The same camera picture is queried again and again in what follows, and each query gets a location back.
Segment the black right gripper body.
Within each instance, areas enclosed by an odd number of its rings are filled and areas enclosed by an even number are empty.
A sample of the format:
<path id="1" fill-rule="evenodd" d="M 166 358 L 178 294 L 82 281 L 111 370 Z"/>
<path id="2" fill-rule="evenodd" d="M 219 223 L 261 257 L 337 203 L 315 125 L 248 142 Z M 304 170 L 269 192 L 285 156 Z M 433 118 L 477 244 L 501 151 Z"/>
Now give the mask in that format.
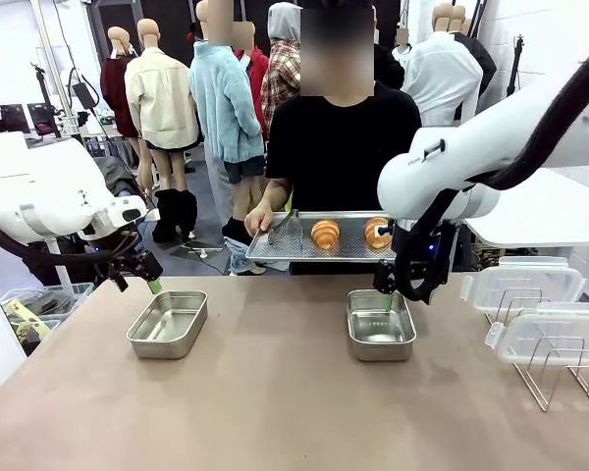
<path id="1" fill-rule="evenodd" d="M 373 287 L 383 294 L 396 291 L 396 264 L 388 260 L 379 260 L 373 274 Z"/>

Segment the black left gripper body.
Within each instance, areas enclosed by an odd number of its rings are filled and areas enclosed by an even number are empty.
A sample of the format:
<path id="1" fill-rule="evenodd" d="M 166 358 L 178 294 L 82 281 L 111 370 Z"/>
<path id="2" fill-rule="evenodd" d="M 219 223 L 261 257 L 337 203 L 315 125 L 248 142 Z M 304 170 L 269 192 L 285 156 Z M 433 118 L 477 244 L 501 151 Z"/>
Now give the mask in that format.
<path id="1" fill-rule="evenodd" d="M 163 274 L 163 268 L 156 257 L 148 250 L 130 253 L 125 256 L 125 270 L 153 284 Z"/>

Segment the person's right hand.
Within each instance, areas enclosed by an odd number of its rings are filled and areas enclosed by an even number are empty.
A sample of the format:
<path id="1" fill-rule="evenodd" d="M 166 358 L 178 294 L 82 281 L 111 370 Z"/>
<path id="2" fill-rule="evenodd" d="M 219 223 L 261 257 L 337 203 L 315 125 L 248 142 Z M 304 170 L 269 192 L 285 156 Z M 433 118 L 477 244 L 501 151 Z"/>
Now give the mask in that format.
<path id="1" fill-rule="evenodd" d="M 257 234 L 266 233 L 270 230 L 274 219 L 274 212 L 269 205 L 258 204 L 244 219 L 244 226 L 251 238 Z"/>

